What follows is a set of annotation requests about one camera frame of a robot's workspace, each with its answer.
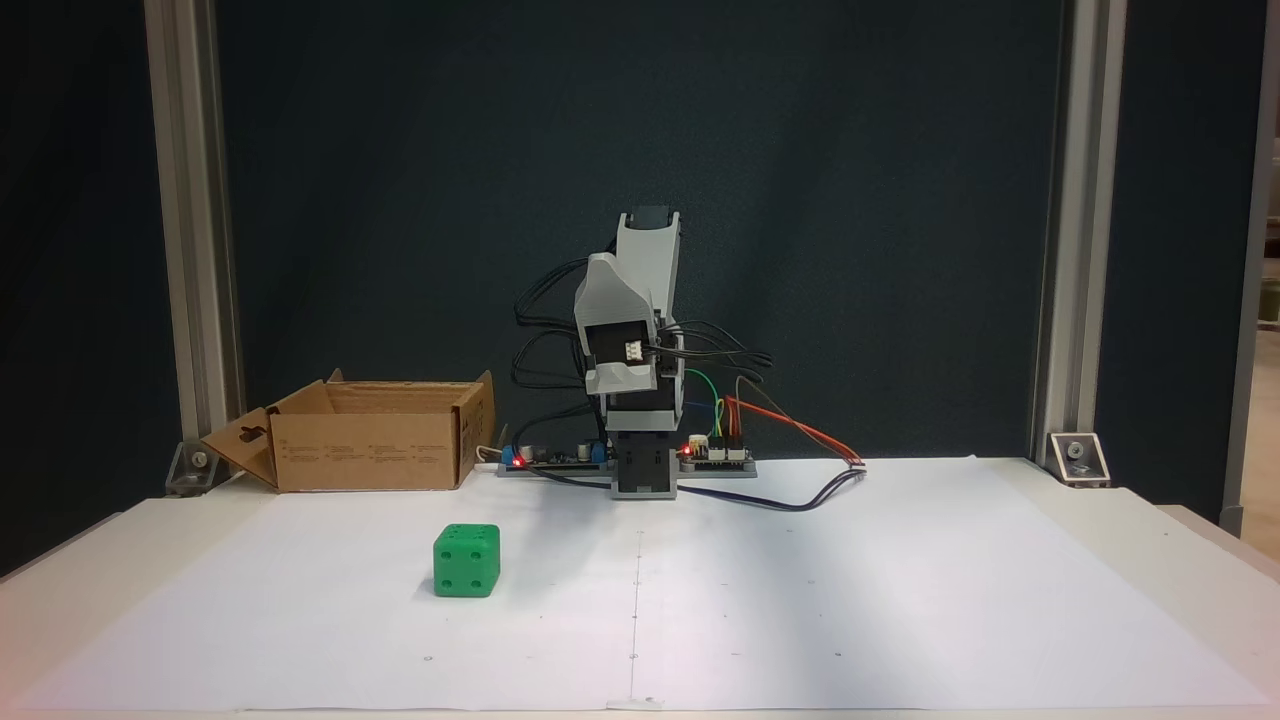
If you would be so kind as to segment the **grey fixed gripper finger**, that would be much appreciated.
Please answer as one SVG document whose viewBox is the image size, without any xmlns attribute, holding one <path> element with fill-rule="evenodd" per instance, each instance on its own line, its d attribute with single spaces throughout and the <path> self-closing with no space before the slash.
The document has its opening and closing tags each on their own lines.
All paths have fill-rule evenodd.
<svg viewBox="0 0 1280 720">
<path fill-rule="evenodd" d="M 650 290 L 632 282 L 614 254 L 591 254 L 585 268 L 573 301 L 573 318 L 579 327 L 630 322 L 654 327 Z"/>
</svg>

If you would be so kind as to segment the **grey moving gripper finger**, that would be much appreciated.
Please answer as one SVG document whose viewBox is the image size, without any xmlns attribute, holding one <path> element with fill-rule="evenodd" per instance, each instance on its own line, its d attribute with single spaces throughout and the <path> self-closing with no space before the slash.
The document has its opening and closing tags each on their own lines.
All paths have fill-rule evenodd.
<svg viewBox="0 0 1280 720">
<path fill-rule="evenodd" d="M 658 372 L 653 364 L 596 364 L 588 369 L 588 395 L 626 395 L 657 389 Z"/>
</svg>

